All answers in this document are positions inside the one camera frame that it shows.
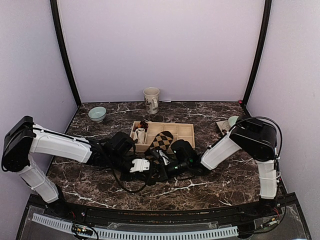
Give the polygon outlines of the brown yellow argyle sock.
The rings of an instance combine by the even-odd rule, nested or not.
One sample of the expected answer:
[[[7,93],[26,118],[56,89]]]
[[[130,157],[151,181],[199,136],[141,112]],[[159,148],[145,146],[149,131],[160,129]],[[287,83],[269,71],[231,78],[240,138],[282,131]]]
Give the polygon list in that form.
[[[166,154],[173,140],[174,137],[169,131],[162,131],[158,133],[147,151],[145,151],[144,155],[146,157],[151,156],[153,153],[158,153],[157,150],[162,150]]]

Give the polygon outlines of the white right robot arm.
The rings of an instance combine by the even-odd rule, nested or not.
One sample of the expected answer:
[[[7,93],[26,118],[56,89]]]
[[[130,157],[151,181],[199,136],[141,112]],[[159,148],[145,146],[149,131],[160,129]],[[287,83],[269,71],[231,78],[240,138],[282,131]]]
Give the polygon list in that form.
[[[165,166],[168,177],[186,171],[195,176],[204,176],[239,150],[250,155],[258,166],[260,198],[255,213],[266,217],[275,208],[273,199],[277,196],[278,161],[283,144],[280,126],[272,119],[262,116],[239,117],[235,124],[216,143],[198,155],[185,140],[171,145],[176,160]]]

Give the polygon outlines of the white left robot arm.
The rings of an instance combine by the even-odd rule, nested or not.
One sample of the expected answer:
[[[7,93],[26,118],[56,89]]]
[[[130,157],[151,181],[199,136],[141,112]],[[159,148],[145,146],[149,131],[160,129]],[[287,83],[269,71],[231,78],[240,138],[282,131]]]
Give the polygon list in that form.
[[[154,174],[154,165],[135,154],[135,143],[124,132],[102,140],[75,137],[55,132],[34,123],[31,116],[24,116],[4,137],[1,168],[16,173],[41,198],[51,204],[51,210],[60,218],[67,218],[70,206],[64,202],[62,191],[37,166],[33,154],[55,156],[78,163],[109,168],[113,173],[138,173],[145,175],[148,185]]]

